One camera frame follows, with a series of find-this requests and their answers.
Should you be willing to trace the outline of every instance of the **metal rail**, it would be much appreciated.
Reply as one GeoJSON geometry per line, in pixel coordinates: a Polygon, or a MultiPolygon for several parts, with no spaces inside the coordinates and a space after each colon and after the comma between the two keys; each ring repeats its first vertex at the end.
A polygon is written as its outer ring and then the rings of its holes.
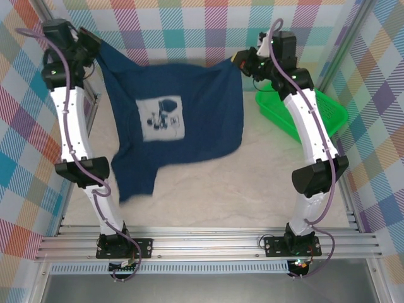
{"type": "MultiPolygon", "coordinates": [[[[374,234],[357,230],[352,212],[348,212],[350,228],[326,229],[333,234],[334,259],[380,258],[381,250],[374,234]]],[[[147,261],[258,261],[287,260],[291,257],[267,258],[258,241],[262,235],[283,235],[284,229],[263,228],[182,228],[128,227],[132,237],[154,239],[153,253],[147,261]]],[[[98,226],[62,225],[57,237],[46,237],[37,255],[39,262],[100,262],[95,258],[98,226]]],[[[318,259],[327,258],[331,239],[317,233],[323,250],[318,259]]]]}

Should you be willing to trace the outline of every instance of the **black mounting bracket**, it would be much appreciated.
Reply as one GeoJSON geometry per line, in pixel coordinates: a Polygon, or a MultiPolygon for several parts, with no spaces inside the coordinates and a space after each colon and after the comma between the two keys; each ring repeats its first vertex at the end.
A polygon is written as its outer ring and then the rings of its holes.
{"type": "Polygon", "coordinates": [[[322,255],[321,246],[318,237],[314,237],[311,243],[308,243],[306,250],[300,250],[293,254],[288,248],[284,237],[265,237],[264,238],[265,256],[273,257],[319,257],[322,255]]]}
{"type": "MultiPolygon", "coordinates": [[[[150,259],[152,257],[153,252],[153,239],[151,238],[132,238],[140,247],[141,258],[142,259],[150,259]]],[[[135,259],[139,258],[139,251],[135,248],[132,243],[129,242],[129,248],[126,252],[119,254],[114,253],[113,251],[108,251],[104,249],[97,249],[97,253],[95,257],[97,259],[135,259]]]]}

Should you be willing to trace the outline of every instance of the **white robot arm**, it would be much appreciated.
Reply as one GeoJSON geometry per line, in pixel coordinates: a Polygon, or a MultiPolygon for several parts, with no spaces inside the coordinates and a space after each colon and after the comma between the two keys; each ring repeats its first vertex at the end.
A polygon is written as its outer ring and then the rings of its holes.
{"type": "MultiPolygon", "coordinates": [[[[55,87],[53,91],[50,91],[50,96],[53,99],[55,104],[57,118],[59,120],[59,127],[61,130],[61,138],[62,138],[62,164],[56,166],[56,170],[59,173],[62,171],[68,171],[68,163],[74,163],[72,155],[70,154],[69,148],[66,144],[66,135],[64,131],[63,122],[63,111],[64,111],[64,101],[66,96],[66,87],[55,87]]],[[[90,142],[88,140],[88,135],[86,131],[86,121],[84,115],[84,97],[85,91],[82,87],[76,86],[70,92],[70,100],[68,105],[68,127],[69,133],[71,137],[74,138],[72,140],[72,146],[75,150],[75,155],[83,161],[84,164],[91,163],[91,160],[94,159],[94,153],[90,146],[90,142]]],[[[94,211],[97,214],[98,220],[100,222],[100,233],[104,235],[115,235],[116,232],[112,230],[107,224],[102,220],[100,214],[97,211],[97,207],[94,203],[93,193],[92,191],[96,189],[102,193],[106,193],[107,189],[105,186],[99,186],[98,184],[94,185],[84,185],[81,184],[80,181],[77,182],[80,187],[84,190],[88,199],[92,202],[94,207],[94,211]]],[[[119,212],[112,200],[112,196],[108,197],[99,197],[98,204],[102,210],[104,216],[108,219],[108,222],[112,224],[116,229],[122,230],[124,226],[124,221],[119,215],[119,212]]]]}
{"type": "Polygon", "coordinates": [[[298,192],[293,217],[282,239],[271,238],[271,243],[266,242],[271,247],[267,249],[267,256],[271,252],[275,252],[274,256],[307,256],[307,253],[318,256],[321,255],[320,249],[307,251],[308,247],[319,248],[318,238],[314,236],[310,222],[319,221],[316,217],[331,188],[332,179],[338,180],[348,167],[348,159],[339,156],[327,135],[309,72],[297,67],[295,35],[292,32],[275,31],[270,38],[270,32],[260,33],[258,41],[258,50],[254,47],[242,50],[233,56],[232,62],[255,81],[272,81],[272,87],[279,93],[295,122],[307,165],[292,173],[292,182],[298,192]]]}
{"type": "MultiPolygon", "coordinates": [[[[93,64],[101,40],[84,28],[76,31],[64,19],[43,22],[42,28],[45,37],[41,38],[50,48],[45,51],[41,75],[55,104],[62,138],[61,163],[55,164],[56,173],[76,183],[92,202],[100,222],[96,258],[126,259],[125,264],[132,264],[139,257],[131,278],[139,268],[144,247],[150,247],[143,254],[144,258],[150,258],[152,239],[130,238],[106,182],[110,173],[108,160],[95,157],[86,131],[84,67],[93,64]]],[[[20,33],[38,37],[29,31],[20,30],[20,33]]]]}

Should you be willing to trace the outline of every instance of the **white floor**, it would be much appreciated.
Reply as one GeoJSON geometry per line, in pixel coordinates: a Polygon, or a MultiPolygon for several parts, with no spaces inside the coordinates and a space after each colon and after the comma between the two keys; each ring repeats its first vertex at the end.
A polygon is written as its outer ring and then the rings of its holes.
{"type": "MultiPolygon", "coordinates": [[[[304,166],[302,148],[259,113],[254,98],[255,93],[244,93],[243,142],[235,153],[208,162],[160,169],[152,197],[135,197],[120,206],[126,224],[284,227],[296,199],[291,173],[304,166]]],[[[109,161],[118,149],[115,120],[106,94],[101,99],[90,142],[96,156],[106,156],[109,161]]],[[[118,205],[113,172],[109,183],[118,205]]],[[[64,224],[98,224],[88,198],[77,187],[64,224]]],[[[339,188],[319,226],[348,227],[339,188]]]]}

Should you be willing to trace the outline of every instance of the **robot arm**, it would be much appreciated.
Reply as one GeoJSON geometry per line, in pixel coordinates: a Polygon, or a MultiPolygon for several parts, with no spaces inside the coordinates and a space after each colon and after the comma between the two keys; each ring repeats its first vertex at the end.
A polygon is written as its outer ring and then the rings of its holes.
{"type": "MultiPolygon", "coordinates": [[[[274,33],[271,43],[277,63],[304,92],[312,110],[275,67],[270,58],[268,34],[259,34],[260,47],[258,50],[254,47],[242,50],[233,56],[232,62],[246,76],[253,77],[255,81],[271,80],[272,87],[279,93],[281,101],[285,102],[297,127],[307,166],[292,173],[292,182],[298,195],[293,217],[286,226],[283,243],[287,246],[289,253],[304,255],[308,246],[316,245],[314,231],[306,220],[311,222],[318,216],[321,202],[331,187],[331,167],[318,126],[312,115],[314,112],[317,117],[320,117],[314,85],[309,72],[297,67],[296,37],[292,32],[278,31],[274,33]]],[[[348,167],[348,160],[346,156],[339,156],[321,119],[319,119],[319,123],[328,143],[328,151],[333,158],[336,180],[338,180],[348,167]]]]}
{"type": "Polygon", "coordinates": [[[83,106],[84,67],[90,67],[93,64],[100,47],[100,40],[83,28],[73,35],[71,32],[73,26],[64,19],[43,22],[42,28],[46,38],[53,42],[66,58],[70,73],[70,87],[66,88],[66,72],[61,58],[52,48],[45,51],[42,79],[55,104],[62,138],[61,163],[55,164],[55,170],[57,174],[82,188],[92,202],[100,222],[96,258],[133,259],[135,246],[131,243],[133,241],[128,240],[130,239],[128,230],[112,196],[106,195],[108,189],[105,184],[93,179],[96,177],[105,182],[110,172],[108,160],[105,157],[95,157],[91,149],[83,106]],[[67,109],[65,107],[66,89],[70,89],[67,109]],[[69,149],[67,137],[70,138],[72,150],[69,149]],[[74,161],[72,153],[78,159],[79,165],[85,169],[85,173],[74,161]],[[97,202],[94,191],[101,194],[97,197],[97,202]]]}

